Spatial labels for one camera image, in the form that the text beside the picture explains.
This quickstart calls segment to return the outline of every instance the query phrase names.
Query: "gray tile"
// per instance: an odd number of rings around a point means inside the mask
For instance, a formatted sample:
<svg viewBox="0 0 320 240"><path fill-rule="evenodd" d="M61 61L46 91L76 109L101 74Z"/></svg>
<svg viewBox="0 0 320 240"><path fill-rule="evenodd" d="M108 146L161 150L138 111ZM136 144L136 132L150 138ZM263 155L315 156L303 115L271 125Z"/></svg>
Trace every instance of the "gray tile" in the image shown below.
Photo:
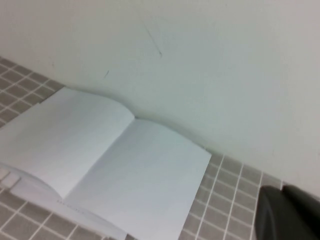
<svg viewBox="0 0 320 240"><path fill-rule="evenodd" d="M29 77L41 84L48 80L47 77L35 72L32 73Z"/></svg>
<svg viewBox="0 0 320 240"><path fill-rule="evenodd" d="M3 232L17 240L28 240L38 229L38 225L20 215L15 215L3 228Z"/></svg>
<svg viewBox="0 0 320 240"><path fill-rule="evenodd" d="M234 188L237 186L237 182L238 182L238 177L224 171L223 169L220 169L217 179Z"/></svg>
<svg viewBox="0 0 320 240"><path fill-rule="evenodd" d="M244 165L242 168L241 177L259 185L261 174L261 171L253 167Z"/></svg>
<svg viewBox="0 0 320 240"><path fill-rule="evenodd" d="M239 240L239 238L235 237L235 236L232 236L230 235L229 233L227 233L225 235L225 239L224 240Z"/></svg>
<svg viewBox="0 0 320 240"><path fill-rule="evenodd" d="M41 228L32 238L32 240L63 240L63 238Z"/></svg>
<svg viewBox="0 0 320 240"><path fill-rule="evenodd" d="M12 94L13 96L17 98L22 98L25 96L28 92L24 90L22 87L19 87L17 85L13 85L10 88L6 90L7 93Z"/></svg>
<svg viewBox="0 0 320 240"><path fill-rule="evenodd" d="M253 228L251 240L257 240L257 235L256 235L255 228Z"/></svg>
<svg viewBox="0 0 320 240"><path fill-rule="evenodd" d="M6 67L8 67L8 68L12 68L14 65L16 65L14 62L9 61L9 60L7 60L7 59L5 59L5 58L2 58L2 59L0 60L0 64L6 66Z"/></svg>
<svg viewBox="0 0 320 240"><path fill-rule="evenodd" d="M0 119L4 120L5 122L10 122L16 116L18 116L18 114L11 111L10 109L5 109L0 112Z"/></svg>
<svg viewBox="0 0 320 240"><path fill-rule="evenodd" d="M210 158L210 163L219 167L221 164L222 158L223 158L223 155L221 155L220 153L217 153L217 152L213 152L212 156Z"/></svg>
<svg viewBox="0 0 320 240"><path fill-rule="evenodd" d="M221 167L226 169L234 174L239 174L242 164L239 161L236 161L230 157L225 156L222 162Z"/></svg>
<svg viewBox="0 0 320 240"><path fill-rule="evenodd" d="M198 231L199 225L200 225L200 220L189 214L185 220L183 229L186 229L189 232L196 234Z"/></svg>
<svg viewBox="0 0 320 240"><path fill-rule="evenodd" d="M17 99L14 96L11 96L9 94L6 94L5 92L0 93L0 103L2 105L8 106L12 104Z"/></svg>
<svg viewBox="0 0 320 240"><path fill-rule="evenodd" d="M30 202L23 206L20 212L39 223L43 223L50 214L49 211Z"/></svg>
<svg viewBox="0 0 320 240"><path fill-rule="evenodd" d="M46 99L47 97L51 96L52 94L54 94L55 92L52 91L49 88L46 88L44 86L39 87L36 91L36 94L38 94L39 96L43 97L44 99Z"/></svg>
<svg viewBox="0 0 320 240"><path fill-rule="evenodd" d="M7 87L9 87L10 85L12 85L11 82L3 79L3 78L0 78L0 89L3 90L3 89L6 89Z"/></svg>
<svg viewBox="0 0 320 240"><path fill-rule="evenodd" d="M206 205L194 200L189 212L201 218L205 212L205 208Z"/></svg>
<svg viewBox="0 0 320 240"><path fill-rule="evenodd" d="M18 85L24 87L25 89L28 89L30 91L36 89L37 87L39 87L39 84L26 78L26 79L23 79L21 80Z"/></svg>
<svg viewBox="0 0 320 240"><path fill-rule="evenodd" d="M201 186L205 187L206 189L211 190L212 186L214 185L214 179L204 175L202 181L200 183Z"/></svg>
<svg viewBox="0 0 320 240"><path fill-rule="evenodd" d="M256 199L236 191L234 202L254 211L256 209Z"/></svg>
<svg viewBox="0 0 320 240"><path fill-rule="evenodd" d="M49 88L58 91L60 89L62 89L64 87L64 85L62 85L61 83L54 81L54 80L49 80L45 83L46 86L48 86Z"/></svg>
<svg viewBox="0 0 320 240"><path fill-rule="evenodd" d="M242 238L243 240L250 240L251 228L230 218L228 225L228 232Z"/></svg>
<svg viewBox="0 0 320 240"><path fill-rule="evenodd" d="M44 225L66 237L76 226L74 223L55 214L53 214Z"/></svg>
<svg viewBox="0 0 320 240"><path fill-rule="evenodd" d="M9 210L8 208L0 205L0 228L6 221L14 214L13 211Z"/></svg>
<svg viewBox="0 0 320 240"><path fill-rule="evenodd" d="M0 232L0 240L12 240L11 238L3 235L1 232Z"/></svg>
<svg viewBox="0 0 320 240"><path fill-rule="evenodd" d="M24 99L27 103L35 105L39 102L41 102L43 99L33 93L29 94L28 96L24 97Z"/></svg>
<svg viewBox="0 0 320 240"><path fill-rule="evenodd" d="M281 188L281 181L278 178L275 178L271 175L263 173L262 180L261 180L261 186L264 186L264 185L269 185L269 186L273 186L277 189L280 189Z"/></svg>
<svg viewBox="0 0 320 240"><path fill-rule="evenodd" d="M252 197L256 198L257 194L258 194L258 186L243 180L242 178L240 178L239 184L238 184L238 188L239 190L251 195Z"/></svg>
<svg viewBox="0 0 320 240"><path fill-rule="evenodd" d="M100 235L79 226L70 237L71 240L101 240L101 238Z"/></svg>
<svg viewBox="0 0 320 240"><path fill-rule="evenodd" d="M19 112L19 113L23 113L25 112L26 110L28 110L31 106L26 104L25 102L23 101L17 101L15 104L13 104L12 106L10 106L11 109Z"/></svg>
<svg viewBox="0 0 320 240"><path fill-rule="evenodd" d="M212 193L209 201L209 205L220 211L229 214L231 209L231 202L227 201L226 199L216 195L214 192Z"/></svg>
<svg viewBox="0 0 320 240"><path fill-rule="evenodd" d="M228 222L228 217L221 214L220 212L212 209L212 208L207 208L205 211L204 219L222 229L226 229L227 222Z"/></svg>
<svg viewBox="0 0 320 240"><path fill-rule="evenodd" d="M235 217L236 219L239 219L246 224L252 225L252 221L254 219L254 213L250 212L238 205L233 205L231 210L231 216Z"/></svg>
<svg viewBox="0 0 320 240"><path fill-rule="evenodd" d="M19 73L16 73L11 70L4 73L2 77L6 80L9 80L12 83L16 83L23 78L23 76L21 76Z"/></svg>
<svg viewBox="0 0 320 240"><path fill-rule="evenodd" d="M224 238L224 232L203 222L199 231L199 236L206 240L222 240Z"/></svg>
<svg viewBox="0 0 320 240"><path fill-rule="evenodd" d="M3 74L7 70L8 70L8 68L0 65L0 74Z"/></svg>
<svg viewBox="0 0 320 240"><path fill-rule="evenodd" d="M217 194L224 196L229 200L234 199L235 189L229 186L226 186L220 182L216 182L213 187L213 191Z"/></svg>
<svg viewBox="0 0 320 240"><path fill-rule="evenodd" d="M203 203L207 203L209 196L209 191L204 190L202 187L199 187L198 191L196 192L195 199L198 199Z"/></svg>
<svg viewBox="0 0 320 240"><path fill-rule="evenodd" d="M182 230L178 240L195 240L195 237Z"/></svg>
<svg viewBox="0 0 320 240"><path fill-rule="evenodd" d="M29 70L29 69L27 69L27 68L25 68L25 67L23 67L23 66L15 66L14 68L13 68L16 72L18 72L18 73L20 73L20 74L22 74L22 75L28 75L28 74L30 74L31 73L31 71Z"/></svg>
<svg viewBox="0 0 320 240"><path fill-rule="evenodd" d="M208 164L206 167L205 173L208 174L210 177L215 178L217 176L218 168L212 164Z"/></svg>
<svg viewBox="0 0 320 240"><path fill-rule="evenodd" d="M0 194L0 202L12 209L18 209L25 203L25 200L22 200L21 198L12 195L8 191L3 191Z"/></svg>

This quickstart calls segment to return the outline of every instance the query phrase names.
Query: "white paper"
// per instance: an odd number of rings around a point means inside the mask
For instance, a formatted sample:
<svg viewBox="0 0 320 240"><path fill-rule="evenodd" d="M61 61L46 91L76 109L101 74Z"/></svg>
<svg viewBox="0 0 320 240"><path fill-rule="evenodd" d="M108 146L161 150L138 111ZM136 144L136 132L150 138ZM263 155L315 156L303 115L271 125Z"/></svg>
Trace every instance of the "white paper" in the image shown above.
<svg viewBox="0 0 320 240"><path fill-rule="evenodd" d="M139 240L177 240L210 154L136 119L67 196Z"/></svg>
<svg viewBox="0 0 320 240"><path fill-rule="evenodd" d="M111 223L93 215L83 209L67 204L52 195L42 187L38 187L26 179L21 179L10 191L19 198L25 199L33 204L48 209L70 221L90 228L102 235L112 237L116 240L125 240L127 233L115 227Z"/></svg>
<svg viewBox="0 0 320 240"><path fill-rule="evenodd" d="M11 189L18 181L20 180L20 176L10 172L4 179L0 181L0 186L4 189Z"/></svg>
<svg viewBox="0 0 320 240"><path fill-rule="evenodd" d="M63 88L0 131L0 162L62 198L133 121L120 103Z"/></svg>

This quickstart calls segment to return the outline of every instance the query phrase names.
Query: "blank page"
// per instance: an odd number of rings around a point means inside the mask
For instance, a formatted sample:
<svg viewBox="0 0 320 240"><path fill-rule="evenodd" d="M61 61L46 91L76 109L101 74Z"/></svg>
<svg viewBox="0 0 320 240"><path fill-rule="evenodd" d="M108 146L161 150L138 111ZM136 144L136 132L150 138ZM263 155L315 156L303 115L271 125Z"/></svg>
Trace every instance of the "blank page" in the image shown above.
<svg viewBox="0 0 320 240"><path fill-rule="evenodd" d="M0 162L64 198L133 120L116 101L63 88L0 130Z"/></svg>
<svg viewBox="0 0 320 240"><path fill-rule="evenodd" d="M177 240L210 154L136 119L66 200L139 240Z"/></svg>

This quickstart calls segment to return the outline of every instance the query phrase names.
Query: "wall mark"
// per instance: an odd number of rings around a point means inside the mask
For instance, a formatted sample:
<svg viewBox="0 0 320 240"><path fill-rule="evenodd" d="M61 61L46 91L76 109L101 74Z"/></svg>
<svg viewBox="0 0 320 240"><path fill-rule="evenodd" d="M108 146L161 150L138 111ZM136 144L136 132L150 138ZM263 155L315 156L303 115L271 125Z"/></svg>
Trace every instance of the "wall mark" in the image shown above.
<svg viewBox="0 0 320 240"><path fill-rule="evenodd" d="M109 70L106 72L106 74L104 75L104 79L107 77L107 75L109 74Z"/></svg>

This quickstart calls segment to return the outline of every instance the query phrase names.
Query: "tile grout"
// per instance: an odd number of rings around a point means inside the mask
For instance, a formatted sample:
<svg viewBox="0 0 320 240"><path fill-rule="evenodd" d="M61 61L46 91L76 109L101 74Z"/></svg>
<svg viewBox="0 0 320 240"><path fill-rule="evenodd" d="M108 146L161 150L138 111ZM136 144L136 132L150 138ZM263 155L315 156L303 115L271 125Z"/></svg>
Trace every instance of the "tile grout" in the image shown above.
<svg viewBox="0 0 320 240"><path fill-rule="evenodd" d="M202 218L201 218L199 227L198 227L197 232L196 232L196 235L195 235L195 239L197 239L198 236L199 236L200 229L201 229L202 223L203 223L203 221L204 221L204 219L205 219L205 215L206 215L206 212L207 212L207 208L208 208L208 205L209 205L209 202L210 202L210 198L211 198L211 195L212 195L212 193L213 193L213 191L214 191L214 187L215 187L215 184L216 184L216 181L217 181L217 176L218 176L218 173L219 173L219 171L220 171L220 168L221 168L221 166L222 166L222 163L223 163L224 159L225 159L225 155L222 156L222 159L221 159L221 162L220 162L220 166L219 166L219 168L218 168L218 170L217 170L216 177L215 177L215 179L214 179L214 181L213 181L213 184L212 184L212 187L211 187L211 191L210 191L210 195L209 195L208 200L207 200L207 202L206 202L206 205L205 205L205 208L204 208L204 212L203 212L203 214L202 214Z"/></svg>
<svg viewBox="0 0 320 240"><path fill-rule="evenodd" d="M17 210L14 212L7 220L6 222L0 227L0 232L3 232L4 227L16 216L18 215L19 211L27 204L27 201L25 201Z"/></svg>
<svg viewBox="0 0 320 240"><path fill-rule="evenodd" d="M240 169L240 173L239 173L239 177L238 177L235 189L237 189L238 186L239 186L240 177L241 177L241 173L242 173L243 168L244 168L244 164L241 163L241 169ZM224 231L224 235L223 235L223 240L226 239L226 235L227 235L227 231L228 231L228 227L229 227L229 223L230 223L230 219L231 219L231 213L232 213L232 209L234 207L234 202L235 202L235 199L236 199L236 193L237 193L237 191L235 191L234 194L233 194L233 200L232 200L232 204L231 204L231 208L230 208L230 212L229 212L229 217L228 217L228 220L226 222L225 231Z"/></svg>
<svg viewBox="0 0 320 240"><path fill-rule="evenodd" d="M257 194L256 194L255 209L254 209L254 213L253 213L252 228L251 228L251 232L250 232L250 240L252 240L252 236L253 236L253 234L254 234L255 218L256 218L256 212L257 212L257 207L258 207L258 197L259 197L259 192L260 192L260 187L261 187L263 175L264 175L264 174L263 174L263 172L262 172L262 173L261 173L261 177L260 177L260 183L259 183L258 192L257 192Z"/></svg>
<svg viewBox="0 0 320 240"><path fill-rule="evenodd" d="M48 219L52 216L52 212L46 217L46 219L43 221L43 223L40 224L40 226L37 228L37 230L29 237L28 240L31 240L39 231L40 229L45 225L45 223L48 221Z"/></svg>

